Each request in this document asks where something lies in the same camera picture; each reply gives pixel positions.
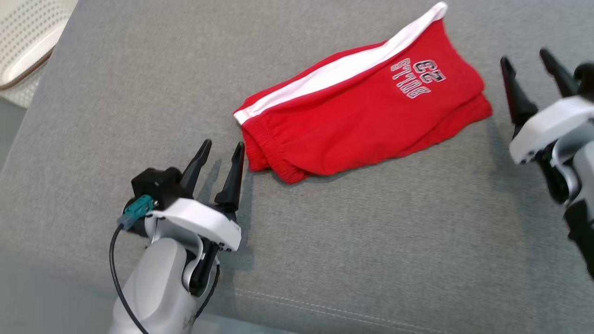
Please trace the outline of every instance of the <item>cable connector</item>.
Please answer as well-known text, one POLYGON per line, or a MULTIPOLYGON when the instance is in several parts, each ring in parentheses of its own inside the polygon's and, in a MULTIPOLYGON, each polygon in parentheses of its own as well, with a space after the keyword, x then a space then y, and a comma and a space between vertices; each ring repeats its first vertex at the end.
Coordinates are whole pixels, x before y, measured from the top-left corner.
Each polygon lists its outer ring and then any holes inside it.
POLYGON ((146 214, 153 209, 153 199, 149 195, 142 195, 124 209, 124 214, 117 220, 118 225, 121 224, 124 226, 124 230, 127 231, 134 225, 135 221, 146 216, 146 214))

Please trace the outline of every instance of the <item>floor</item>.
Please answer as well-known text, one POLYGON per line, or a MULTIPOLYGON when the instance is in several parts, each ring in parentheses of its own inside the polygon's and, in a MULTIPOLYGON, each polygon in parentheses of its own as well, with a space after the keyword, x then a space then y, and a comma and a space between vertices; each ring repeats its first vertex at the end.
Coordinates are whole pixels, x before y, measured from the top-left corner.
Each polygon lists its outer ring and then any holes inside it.
MULTIPOLYGON (((0 170, 25 110, 0 99, 0 170)), ((0 245, 0 333, 106 333, 115 291, 65 281, 28 264, 22 254, 0 245)), ((290 334, 282 330, 203 314, 193 334, 290 334)))

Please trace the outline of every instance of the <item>gray fabric surface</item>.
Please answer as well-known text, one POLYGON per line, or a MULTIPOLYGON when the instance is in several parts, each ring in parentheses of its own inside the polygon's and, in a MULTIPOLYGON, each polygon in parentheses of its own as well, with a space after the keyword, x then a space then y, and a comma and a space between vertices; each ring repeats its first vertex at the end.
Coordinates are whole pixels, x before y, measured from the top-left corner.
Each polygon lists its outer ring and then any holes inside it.
MULTIPOLYGON (((0 177, 0 240, 112 289, 108 243, 130 179, 214 141, 200 196, 221 189, 243 100, 325 56, 391 37, 435 0, 82 1, 0 177)), ((586 0, 451 0, 458 51, 494 116, 426 151, 288 186, 246 173, 241 249, 220 256, 208 311, 299 333, 586 333, 594 283, 537 166, 515 166, 498 60, 541 106, 538 61, 594 52, 586 0)), ((127 275, 144 240, 125 235, 127 275)))

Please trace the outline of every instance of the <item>folded clothing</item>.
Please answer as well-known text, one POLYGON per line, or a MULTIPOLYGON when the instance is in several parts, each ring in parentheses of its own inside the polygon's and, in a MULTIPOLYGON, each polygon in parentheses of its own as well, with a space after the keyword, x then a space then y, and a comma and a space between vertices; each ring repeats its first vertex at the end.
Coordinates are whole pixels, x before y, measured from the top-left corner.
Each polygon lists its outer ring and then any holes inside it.
POLYGON ((391 39, 339 52, 233 115, 249 167, 297 183, 426 149, 489 117, 479 74, 449 42, 447 5, 391 39))

